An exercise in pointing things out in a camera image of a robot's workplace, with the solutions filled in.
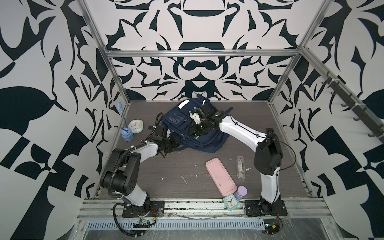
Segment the navy blue student backpack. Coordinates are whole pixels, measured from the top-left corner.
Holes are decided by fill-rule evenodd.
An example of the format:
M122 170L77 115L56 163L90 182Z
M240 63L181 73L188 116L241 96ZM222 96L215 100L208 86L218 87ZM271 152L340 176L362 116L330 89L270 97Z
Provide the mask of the navy blue student backpack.
M182 101L166 113L162 126L173 131L180 150L190 148L215 153L229 137L220 131L219 120L227 117L231 110L219 111L208 98L199 95Z

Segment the pink pencil case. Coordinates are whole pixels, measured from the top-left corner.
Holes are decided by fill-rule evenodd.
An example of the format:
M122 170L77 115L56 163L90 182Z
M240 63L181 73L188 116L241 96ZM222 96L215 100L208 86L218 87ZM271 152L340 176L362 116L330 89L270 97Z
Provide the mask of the pink pencil case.
M207 161L205 166L222 197L236 192L238 188L219 158Z

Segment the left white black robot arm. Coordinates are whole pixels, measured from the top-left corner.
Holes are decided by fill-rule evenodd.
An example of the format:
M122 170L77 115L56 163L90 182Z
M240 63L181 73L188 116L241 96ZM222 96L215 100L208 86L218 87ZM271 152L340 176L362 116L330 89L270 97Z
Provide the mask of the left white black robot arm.
M165 157L180 145L176 132L157 126L149 138L128 149L112 151L100 179L112 199L122 200L128 206L145 207L150 197L138 185L140 165L145 160L162 155Z

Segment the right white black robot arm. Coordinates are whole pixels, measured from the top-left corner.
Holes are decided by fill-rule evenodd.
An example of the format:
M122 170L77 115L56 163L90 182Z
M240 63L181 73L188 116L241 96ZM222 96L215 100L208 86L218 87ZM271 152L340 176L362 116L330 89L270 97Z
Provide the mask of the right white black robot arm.
M281 144L288 144L279 140L275 133L256 131L232 117L229 113L212 110L208 105L194 108L189 112L195 122L196 134L203 134L209 130L219 130L239 140L255 153L254 167L261 174L262 192L260 201L270 210L275 210L281 200L279 174L283 170L283 152Z

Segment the clear plastic ruler case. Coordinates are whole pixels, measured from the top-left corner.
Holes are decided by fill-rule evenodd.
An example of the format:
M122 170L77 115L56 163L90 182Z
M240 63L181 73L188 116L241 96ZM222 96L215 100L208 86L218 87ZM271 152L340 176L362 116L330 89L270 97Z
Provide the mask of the clear plastic ruler case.
M240 181L244 181L246 178L245 158L243 156L237 156L237 178Z

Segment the black tv remote control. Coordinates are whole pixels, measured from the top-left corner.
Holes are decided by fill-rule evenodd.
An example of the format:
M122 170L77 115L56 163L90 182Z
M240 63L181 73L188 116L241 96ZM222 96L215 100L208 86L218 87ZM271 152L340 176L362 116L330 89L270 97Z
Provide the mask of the black tv remote control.
M273 128L266 128L266 133L267 133L267 135L274 135L275 131Z

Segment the purple lidded small bottle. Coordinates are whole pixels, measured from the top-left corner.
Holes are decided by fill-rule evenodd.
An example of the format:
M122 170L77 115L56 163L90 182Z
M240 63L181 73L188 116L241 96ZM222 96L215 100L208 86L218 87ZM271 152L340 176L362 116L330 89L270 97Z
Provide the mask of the purple lidded small bottle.
M247 188L244 186L239 186L236 192L234 193L234 196L238 201L241 201L247 194Z

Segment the small green alarm clock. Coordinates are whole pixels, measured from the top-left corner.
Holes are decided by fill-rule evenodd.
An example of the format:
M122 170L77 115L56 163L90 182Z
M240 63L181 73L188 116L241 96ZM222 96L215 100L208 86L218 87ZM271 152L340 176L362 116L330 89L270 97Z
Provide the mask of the small green alarm clock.
M237 209L239 206L239 201L236 199L234 194L230 194L230 195L224 197L223 203L225 205L225 208L228 211L233 211L233 210Z

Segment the left small circuit board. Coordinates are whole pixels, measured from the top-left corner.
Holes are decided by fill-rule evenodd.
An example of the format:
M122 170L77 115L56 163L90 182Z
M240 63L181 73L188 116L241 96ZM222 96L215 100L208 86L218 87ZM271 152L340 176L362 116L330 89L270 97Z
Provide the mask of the left small circuit board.
M133 229L147 229L152 226L154 226L157 223L156 219L153 218L152 221L141 219L138 223L134 223L132 228Z

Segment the right circuit board green light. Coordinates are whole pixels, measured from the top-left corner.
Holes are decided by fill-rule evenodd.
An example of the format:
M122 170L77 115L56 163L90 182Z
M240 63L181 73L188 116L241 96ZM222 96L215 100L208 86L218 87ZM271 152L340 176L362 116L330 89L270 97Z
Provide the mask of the right circuit board green light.
M263 233L273 236L282 230L283 221L280 218L264 220Z

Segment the light blue round wall clock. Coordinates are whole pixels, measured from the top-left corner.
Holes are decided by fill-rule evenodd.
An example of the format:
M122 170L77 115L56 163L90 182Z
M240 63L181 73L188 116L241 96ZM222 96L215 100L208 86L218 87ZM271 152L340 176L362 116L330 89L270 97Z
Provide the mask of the light blue round wall clock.
M144 129L144 122L142 120L132 120L129 122L128 128L133 134L139 134Z

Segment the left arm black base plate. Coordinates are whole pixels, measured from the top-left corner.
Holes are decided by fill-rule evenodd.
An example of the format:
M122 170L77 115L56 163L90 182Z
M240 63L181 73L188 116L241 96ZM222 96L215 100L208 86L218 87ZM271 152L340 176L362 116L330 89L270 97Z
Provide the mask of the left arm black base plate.
M156 217L161 216L164 213L165 202L164 201L150 201L149 204L144 204L142 207L128 206L124 207L123 218L139 218L139 217Z

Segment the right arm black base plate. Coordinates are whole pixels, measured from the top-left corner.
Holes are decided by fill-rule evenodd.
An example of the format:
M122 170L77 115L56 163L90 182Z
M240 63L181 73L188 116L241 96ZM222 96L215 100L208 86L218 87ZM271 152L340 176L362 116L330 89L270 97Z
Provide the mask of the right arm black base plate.
M245 200L245 213L248 217L286 217L288 216L287 207L281 199L273 204L261 200Z

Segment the wall mounted hook rail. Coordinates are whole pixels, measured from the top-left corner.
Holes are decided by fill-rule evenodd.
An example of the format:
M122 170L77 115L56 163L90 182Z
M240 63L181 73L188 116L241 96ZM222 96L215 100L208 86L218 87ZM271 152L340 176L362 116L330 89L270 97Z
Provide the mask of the wall mounted hook rail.
M369 138L377 138L382 144L384 143L384 122L363 103L344 83L327 71L327 79L322 85L328 85L331 89L332 96L338 96L343 103L341 106L354 112L356 117L354 121L361 121L371 131Z

